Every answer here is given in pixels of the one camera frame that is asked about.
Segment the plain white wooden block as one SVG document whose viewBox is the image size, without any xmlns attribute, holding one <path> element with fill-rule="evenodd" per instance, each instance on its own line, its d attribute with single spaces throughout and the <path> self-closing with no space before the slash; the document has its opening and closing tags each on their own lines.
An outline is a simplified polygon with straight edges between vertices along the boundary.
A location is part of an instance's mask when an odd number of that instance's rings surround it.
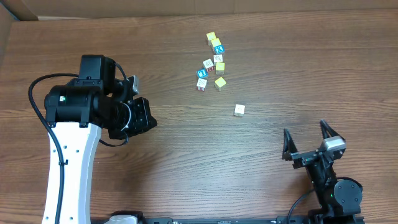
<svg viewBox="0 0 398 224">
<path fill-rule="evenodd" d="M 243 117 L 244 116 L 244 111 L 245 111 L 245 106 L 244 105 L 239 105 L 236 104 L 235 109 L 234 109 L 234 115 Z"/>
</svg>

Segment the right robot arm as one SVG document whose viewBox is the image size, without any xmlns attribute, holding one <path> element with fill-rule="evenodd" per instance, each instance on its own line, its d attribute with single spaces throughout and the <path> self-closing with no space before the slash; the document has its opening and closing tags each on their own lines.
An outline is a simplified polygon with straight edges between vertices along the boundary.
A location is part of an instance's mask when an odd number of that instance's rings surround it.
<svg viewBox="0 0 398 224">
<path fill-rule="evenodd" d="M 299 153 L 288 129 L 284 129 L 282 158 L 292 161 L 293 168 L 306 168 L 317 196 L 319 209 L 308 212 L 307 223 L 359 223 L 363 186 L 349 177 L 338 177 L 333 169 L 346 150 L 346 139 L 320 121 L 323 141 L 314 151 Z"/>
</svg>

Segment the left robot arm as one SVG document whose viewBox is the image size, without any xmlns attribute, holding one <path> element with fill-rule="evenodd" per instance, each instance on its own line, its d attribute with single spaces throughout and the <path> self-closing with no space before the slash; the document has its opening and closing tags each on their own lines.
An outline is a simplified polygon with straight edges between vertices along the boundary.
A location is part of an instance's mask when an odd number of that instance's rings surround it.
<svg viewBox="0 0 398 224">
<path fill-rule="evenodd" d="M 50 168 L 43 223 L 89 223 L 93 164 L 101 132 L 126 144 L 157 125 L 138 78 L 118 80 L 121 66 L 104 55 L 83 55 L 78 76 L 45 97 Z"/>
</svg>

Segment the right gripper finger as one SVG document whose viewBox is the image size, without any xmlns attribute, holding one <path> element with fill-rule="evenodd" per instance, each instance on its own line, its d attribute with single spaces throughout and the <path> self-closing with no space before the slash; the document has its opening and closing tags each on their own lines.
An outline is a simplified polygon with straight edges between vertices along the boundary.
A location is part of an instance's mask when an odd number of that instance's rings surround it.
<svg viewBox="0 0 398 224">
<path fill-rule="evenodd" d="M 323 139 L 339 136 L 341 137 L 333 128 L 329 126 L 329 124 L 324 120 L 320 120 L 320 127 L 322 132 Z"/>
<path fill-rule="evenodd" d="M 282 150 L 282 158 L 286 161 L 292 161 L 294 156 L 298 154 L 298 150 L 295 143 L 290 135 L 288 129 L 284 129 L 284 146 Z"/>
</svg>

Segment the blue pictogram block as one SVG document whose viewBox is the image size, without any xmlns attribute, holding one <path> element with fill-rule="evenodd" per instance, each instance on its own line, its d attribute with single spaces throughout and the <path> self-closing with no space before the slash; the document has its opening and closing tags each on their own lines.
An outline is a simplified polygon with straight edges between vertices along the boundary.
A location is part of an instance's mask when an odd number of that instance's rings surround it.
<svg viewBox="0 0 398 224">
<path fill-rule="evenodd" d="M 207 71 L 205 69 L 197 70 L 197 78 L 207 79 L 208 78 Z"/>
</svg>

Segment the white block red letters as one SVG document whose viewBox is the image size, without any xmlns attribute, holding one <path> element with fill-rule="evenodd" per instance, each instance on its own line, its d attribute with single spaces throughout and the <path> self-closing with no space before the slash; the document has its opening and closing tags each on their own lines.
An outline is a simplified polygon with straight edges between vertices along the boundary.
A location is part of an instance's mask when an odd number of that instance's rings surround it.
<svg viewBox="0 0 398 224">
<path fill-rule="evenodd" d="M 207 79 L 199 78 L 198 81 L 197 81 L 197 90 L 205 91 L 206 90 L 206 86 L 207 86 L 207 82 L 208 82 Z"/>
</svg>

